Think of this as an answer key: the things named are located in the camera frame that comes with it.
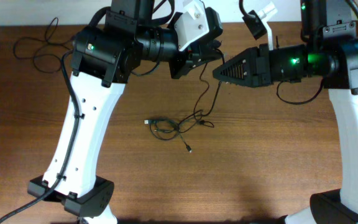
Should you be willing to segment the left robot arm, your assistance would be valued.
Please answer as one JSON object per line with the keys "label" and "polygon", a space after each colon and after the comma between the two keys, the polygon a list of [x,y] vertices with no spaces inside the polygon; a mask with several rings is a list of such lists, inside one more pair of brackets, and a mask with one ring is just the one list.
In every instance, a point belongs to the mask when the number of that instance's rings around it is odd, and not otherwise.
{"label": "left robot arm", "polygon": [[219,60],[219,14],[201,1],[185,1],[183,11],[154,18],[153,1],[113,1],[100,9],[73,40],[70,94],[53,159],[28,193],[60,202],[81,223],[116,223],[109,206],[114,184],[96,175],[99,151],[113,109],[130,75],[142,61],[167,62],[178,79]]}

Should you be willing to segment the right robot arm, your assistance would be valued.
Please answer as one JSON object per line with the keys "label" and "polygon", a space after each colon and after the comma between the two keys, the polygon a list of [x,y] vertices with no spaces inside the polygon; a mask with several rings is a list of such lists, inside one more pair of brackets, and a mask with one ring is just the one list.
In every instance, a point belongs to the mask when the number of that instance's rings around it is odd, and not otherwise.
{"label": "right robot arm", "polygon": [[216,68],[215,79],[251,88],[321,76],[336,115],[342,159],[340,189],[313,194],[309,206],[279,223],[358,223],[358,5],[302,1],[301,45],[277,39],[246,49]]}

